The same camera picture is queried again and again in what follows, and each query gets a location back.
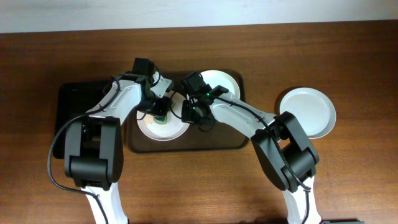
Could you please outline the green yellow sponge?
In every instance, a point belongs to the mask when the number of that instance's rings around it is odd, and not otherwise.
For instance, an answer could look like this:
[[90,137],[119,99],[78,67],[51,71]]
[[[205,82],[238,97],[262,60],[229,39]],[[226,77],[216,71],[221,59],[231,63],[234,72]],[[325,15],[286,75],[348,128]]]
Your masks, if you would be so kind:
[[167,116],[162,116],[162,117],[154,116],[154,121],[157,124],[167,124],[168,118]]

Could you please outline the white plate top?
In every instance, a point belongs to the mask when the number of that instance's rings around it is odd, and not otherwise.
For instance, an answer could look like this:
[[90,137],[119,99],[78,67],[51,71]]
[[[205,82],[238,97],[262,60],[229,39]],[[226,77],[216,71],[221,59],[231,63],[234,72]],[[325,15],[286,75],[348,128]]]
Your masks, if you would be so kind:
[[241,99],[241,92],[237,81],[226,72],[220,70],[206,70],[201,72],[205,83],[209,84],[212,88],[221,85],[227,88],[238,99]]

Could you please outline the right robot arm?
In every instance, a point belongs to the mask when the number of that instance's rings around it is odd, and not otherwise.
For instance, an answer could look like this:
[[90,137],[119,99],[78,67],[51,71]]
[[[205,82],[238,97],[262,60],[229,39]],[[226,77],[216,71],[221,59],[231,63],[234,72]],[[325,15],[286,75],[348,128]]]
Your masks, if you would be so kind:
[[289,223],[321,223],[313,184],[319,161],[312,142],[289,112],[274,115],[241,101],[223,86],[184,87],[182,121],[227,124],[252,142],[266,177],[282,191]]

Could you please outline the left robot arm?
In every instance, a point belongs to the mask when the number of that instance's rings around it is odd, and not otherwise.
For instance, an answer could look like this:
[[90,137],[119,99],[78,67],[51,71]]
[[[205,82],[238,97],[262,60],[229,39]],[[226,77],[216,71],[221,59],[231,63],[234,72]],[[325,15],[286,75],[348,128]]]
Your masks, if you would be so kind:
[[130,112],[153,109],[173,85],[159,72],[119,75],[101,101],[65,130],[65,174],[87,196],[96,223],[128,223],[118,189],[121,126]]

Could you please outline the white plate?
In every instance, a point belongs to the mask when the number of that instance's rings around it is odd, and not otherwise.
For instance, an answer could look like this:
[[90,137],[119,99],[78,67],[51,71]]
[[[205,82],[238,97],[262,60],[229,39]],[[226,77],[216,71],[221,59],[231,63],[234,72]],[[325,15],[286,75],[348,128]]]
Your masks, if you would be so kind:
[[288,91],[281,99],[279,113],[292,113],[310,139],[329,134],[336,123],[336,110],[332,101],[319,90],[307,87]]
[[227,88],[238,99],[241,99],[241,92],[237,81],[226,72],[220,70],[206,70],[201,72],[205,83],[209,84],[212,88],[221,85]]
[[181,121],[182,103],[186,99],[180,93],[174,94],[172,97],[172,111],[167,113],[167,124],[157,124],[154,116],[145,115],[140,111],[137,112],[137,124],[139,129],[148,137],[156,141],[171,141],[180,137],[188,129],[189,124]]

